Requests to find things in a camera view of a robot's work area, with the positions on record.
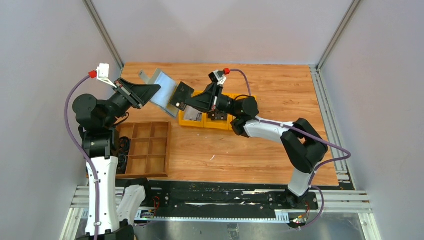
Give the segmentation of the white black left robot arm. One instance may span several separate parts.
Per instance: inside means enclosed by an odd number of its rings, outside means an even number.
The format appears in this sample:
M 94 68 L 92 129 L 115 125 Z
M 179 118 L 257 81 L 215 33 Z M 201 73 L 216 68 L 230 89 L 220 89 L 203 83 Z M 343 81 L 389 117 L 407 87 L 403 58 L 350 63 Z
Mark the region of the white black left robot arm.
M 112 84 L 115 93 L 108 100 L 92 94 L 78 96 L 72 104 L 79 143 L 69 125 L 68 96 L 64 118 L 69 136 L 86 160 L 89 178 L 89 213 L 83 240 L 135 240 L 134 220 L 139 207 L 149 206 L 153 193 L 147 178 L 123 182 L 120 204 L 116 203 L 116 171 L 119 163 L 120 137 L 118 118 L 129 108 L 141 109 L 161 89 L 158 84 L 134 84 L 123 78 Z

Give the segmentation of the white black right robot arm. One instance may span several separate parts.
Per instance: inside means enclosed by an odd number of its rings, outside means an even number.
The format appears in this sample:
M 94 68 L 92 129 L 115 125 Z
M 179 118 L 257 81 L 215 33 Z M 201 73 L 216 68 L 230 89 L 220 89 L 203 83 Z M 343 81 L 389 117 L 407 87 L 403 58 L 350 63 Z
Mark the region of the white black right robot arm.
M 261 138 L 282 144 L 294 167 L 285 191 L 286 204 L 298 209 L 306 201 L 315 168 L 324 159 L 328 146 L 312 125 L 304 118 L 294 122 L 280 122 L 259 117 L 257 100 L 249 95 L 231 98 L 222 93 L 217 83 L 188 97 L 184 103 L 202 113 L 214 111 L 233 116 L 233 132 L 245 138 Z

